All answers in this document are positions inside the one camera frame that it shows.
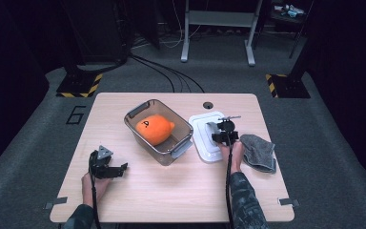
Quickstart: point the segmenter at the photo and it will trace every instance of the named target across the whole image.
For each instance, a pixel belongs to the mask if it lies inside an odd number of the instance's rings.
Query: tabletop
[[[124,117],[150,99],[160,100],[186,120],[215,111],[240,115],[234,120],[239,135],[258,135],[271,141],[254,94],[98,94],[58,194],[67,202],[53,206],[51,221],[65,222],[82,203],[81,177],[88,171],[91,152],[100,145],[113,151],[111,167],[129,164],[124,176],[112,181],[98,203],[101,222],[229,221],[226,165],[222,161],[205,163],[193,144],[171,165],[162,166],[136,142]],[[213,107],[204,108],[205,102]],[[244,163],[241,170],[253,185],[267,221],[294,218],[292,206],[278,202],[289,197],[278,162],[275,174],[258,172]]]

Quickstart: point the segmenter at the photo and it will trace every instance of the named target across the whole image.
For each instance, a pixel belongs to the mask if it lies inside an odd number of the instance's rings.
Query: white desk
[[[252,40],[263,0],[257,0],[256,10],[252,13],[190,10],[189,1],[186,0],[184,43],[181,55],[182,62],[187,62],[189,58],[189,25],[233,26],[251,28],[249,38],[245,40],[245,49],[248,64],[250,66],[255,65]]]
[[[170,166],[160,165],[135,141],[124,116],[137,105],[159,99],[186,120],[192,115],[220,111],[241,115],[234,120],[239,135],[254,134],[270,141],[257,98],[253,94],[98,94],[75,149],[58,197],[67,203],[54,205],[53,222],[64,222],[82,203],[81,177],[88,171],[91,152],[103,145],[114,152],[111,167],[126,162],[123,177],[115,178],[98,203],[102,222],[227,222],[226,165],[204,163],[193,145]],[[212,102],[213,108],[203,108]],[[241,167],[256,191],[267,221],[290,221],[292,206],[277,164],[275,174],[263,174],[246,164]]]

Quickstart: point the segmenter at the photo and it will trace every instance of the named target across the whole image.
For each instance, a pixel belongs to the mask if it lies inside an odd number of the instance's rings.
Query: yellow and black hazard tape
[[[102,79],[103,74],[99,74],[93,81],[91,89],[86,93],[57,93],[56,96],[59,97],[92,97],[94,92],[99,86],[100,79]]]
[[[266,74],[267,83],[269,84],[270,93],[272,97],[278,97],[276,86],[273,82],[273,76],[287,77],[286,74]]]

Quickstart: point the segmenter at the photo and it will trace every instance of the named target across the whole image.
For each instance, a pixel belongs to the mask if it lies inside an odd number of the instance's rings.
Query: white lid
[[[218,118],[224,117],[221,112],[193,115],[189,123],[193,126],[193,140],[197,152],[205,162],[216,162],[222,159],[221,151],[212,139],[214,129],[208,122],[219,123]]]

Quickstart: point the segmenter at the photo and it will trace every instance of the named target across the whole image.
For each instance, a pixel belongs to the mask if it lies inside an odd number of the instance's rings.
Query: gray cloth
[[[263,173],[275,173],[276,161],[273,158],[275,145],[256,135],[242,135],[240,141],[245,146],[243,160],[246,164]]]

